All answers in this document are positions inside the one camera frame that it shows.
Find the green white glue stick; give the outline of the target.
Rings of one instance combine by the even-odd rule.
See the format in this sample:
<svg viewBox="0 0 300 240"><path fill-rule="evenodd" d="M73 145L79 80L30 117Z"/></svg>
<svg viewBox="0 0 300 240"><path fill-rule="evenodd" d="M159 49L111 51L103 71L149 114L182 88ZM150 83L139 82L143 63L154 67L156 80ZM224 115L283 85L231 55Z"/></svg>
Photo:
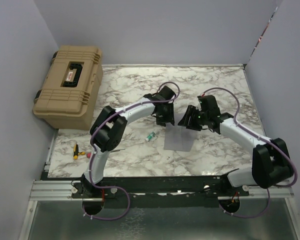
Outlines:
<svg viewBox="0 0 300 240"><path fill-rule="evenodd" d="M149 141L151 141L152 139L154 139L154 138L156 138L157 137L157 135L158 135L158 131L156 130L156 131L152 131L146 138L145 138L145 141L146 142L149 142Z"/></svg>

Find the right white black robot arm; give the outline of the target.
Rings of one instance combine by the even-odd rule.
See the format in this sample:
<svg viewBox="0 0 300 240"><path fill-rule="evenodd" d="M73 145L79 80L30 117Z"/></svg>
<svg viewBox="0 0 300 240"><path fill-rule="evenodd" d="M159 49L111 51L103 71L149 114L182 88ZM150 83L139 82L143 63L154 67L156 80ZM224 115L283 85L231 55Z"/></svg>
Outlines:
<svg viewBox="0 0 300 240"><path fill-rule="evenodd" d="M251 167L241 168L226 174L219 189L230 196L238 187L272 187L293 176L294 170L288 161L287 145L281 138L270 139L250 129L244 130L235 122L234 116L221 113L213 95L198 96L198 106L189 105L178 125L194 131L203 127L230 138L252 156Z"/></svg>

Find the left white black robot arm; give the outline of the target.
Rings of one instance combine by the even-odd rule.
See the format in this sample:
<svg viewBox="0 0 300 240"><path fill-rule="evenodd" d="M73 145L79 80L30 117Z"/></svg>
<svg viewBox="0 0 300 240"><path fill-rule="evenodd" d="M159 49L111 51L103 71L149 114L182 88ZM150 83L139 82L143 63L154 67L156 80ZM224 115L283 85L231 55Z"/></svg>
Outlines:
<svg viewBox="0 0 300 240"><path fill-rule="evenodd" d="M181 90L178 85L174 92L163 83L155 93L145 94L135 103L113 108L106 106L102 109L90 129L90 155L88 167L81 177L81 187L87 196L96 197L101 189L99 182L104 177L104 169L108 157L121 142L126 127L144 117L155 117L156 124L166 126L175 124L174 101L179 97Z"/></svg>

